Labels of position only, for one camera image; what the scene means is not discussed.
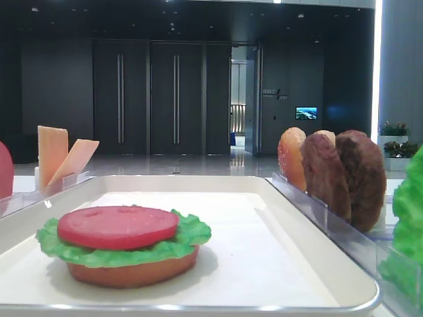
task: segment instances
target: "reflective floor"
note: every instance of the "reflective floor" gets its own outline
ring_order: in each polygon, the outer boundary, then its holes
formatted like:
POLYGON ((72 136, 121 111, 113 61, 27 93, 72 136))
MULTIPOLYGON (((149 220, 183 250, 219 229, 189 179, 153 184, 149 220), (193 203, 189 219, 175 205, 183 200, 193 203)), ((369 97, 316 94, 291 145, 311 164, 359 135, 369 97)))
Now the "reflective floor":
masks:
MULTIPOLYGON (((16 175, 34 175, 36 164, 15 165, 16 175)), ((276 157, 254 157, 244 151, 243 137, 230 155, 216 156, 95 156, 87 166, 93 176, 127 175, 237 175, 271 177, 279 171, 276 157)), ((405 178, 404 172, 387 172, 391 179, 405 178)))

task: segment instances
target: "screen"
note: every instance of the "screen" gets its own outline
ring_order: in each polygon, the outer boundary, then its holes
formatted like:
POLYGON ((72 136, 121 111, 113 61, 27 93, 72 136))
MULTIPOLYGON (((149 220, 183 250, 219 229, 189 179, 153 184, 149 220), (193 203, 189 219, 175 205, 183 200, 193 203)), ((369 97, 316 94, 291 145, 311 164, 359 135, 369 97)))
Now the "screen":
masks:
POLYGON ((316 120, 317 119, 317 108, 295 108, 295 118, 297 120, 316 120))

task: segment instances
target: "blue object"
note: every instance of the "blue object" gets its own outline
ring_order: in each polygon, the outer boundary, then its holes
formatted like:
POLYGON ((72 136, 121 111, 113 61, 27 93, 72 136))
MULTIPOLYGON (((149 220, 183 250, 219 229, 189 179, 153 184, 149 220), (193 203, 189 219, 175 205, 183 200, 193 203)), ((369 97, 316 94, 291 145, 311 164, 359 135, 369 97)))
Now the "blue object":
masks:
POLYGON ((236 145, 236 141, 235 141, 235 132, 231 132, 231 146, 232 145, 236 145))

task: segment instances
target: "potted plant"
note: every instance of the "potted plant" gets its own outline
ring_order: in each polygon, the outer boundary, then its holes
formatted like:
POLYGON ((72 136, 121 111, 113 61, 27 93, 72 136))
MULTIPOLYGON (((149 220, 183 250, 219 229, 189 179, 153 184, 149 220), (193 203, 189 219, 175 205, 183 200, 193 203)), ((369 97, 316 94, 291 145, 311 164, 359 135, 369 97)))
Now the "potted plant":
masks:
POLYGON ((382 153, 384 153, 384 145, 388 142, 397 142, 403 144, 408 141, 409 130, 405 123, 399 122, 392 125, 386 121, 384 125, 379 128, 379 137, 377 138, 377 145, 379 145, 382 153))
POLYGON ((413 155, 417 153, 418 145, 408 141, 401 144, 392 141, 385 144, 384 150, 386 154, 385 168, 402 171, 405 170, 413 155))

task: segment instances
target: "lettuce leaf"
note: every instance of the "lettuce leaf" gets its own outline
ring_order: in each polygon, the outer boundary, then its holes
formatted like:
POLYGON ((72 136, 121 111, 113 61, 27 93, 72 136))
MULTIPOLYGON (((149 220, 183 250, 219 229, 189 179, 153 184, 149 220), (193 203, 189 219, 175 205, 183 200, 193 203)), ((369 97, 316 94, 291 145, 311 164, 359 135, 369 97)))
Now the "lettuce leaf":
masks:
POLYGON ((137 250, 101 250, 64 242, 59 239, 59 220, 55 218, 49 219, 44 227, 37 231, 36 239, 40 243, 41 251, 47 256, 86 267, 122 267, 179 259, 191 254, 194 245, 205 244, 212 236, 212 231, 196 216, 183 217, 174 209, 171 212, 180 219, 175 236, 137 250))
POLYGON ((399 218, 393 248, 400 254, 392 252, 381 262, 379 272, 414 304, 423 304, 423 297, 416 298, 417 285, 423 283, 423 279, 416 280, 419 266, 423 269, 423 147, 413 156, 406 172, 406 180, 393 196, 393 213, 399 218))

